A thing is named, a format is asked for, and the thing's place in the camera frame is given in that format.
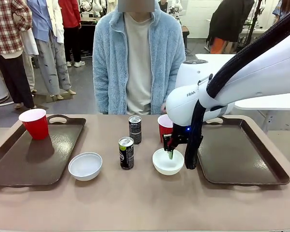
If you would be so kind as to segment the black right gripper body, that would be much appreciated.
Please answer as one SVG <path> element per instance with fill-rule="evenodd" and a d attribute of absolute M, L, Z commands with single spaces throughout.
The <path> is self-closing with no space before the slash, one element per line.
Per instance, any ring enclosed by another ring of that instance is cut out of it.
<path fill-rule="evenodd" d="M 198 124 L 197 130 L 193 130 L 191 126 L 180 126 L 174 123 L 172 131 L 172 146 L 187 144 L 188 142 L 200 146 L 203 140 L 202 126 L 203 124 Z"/>

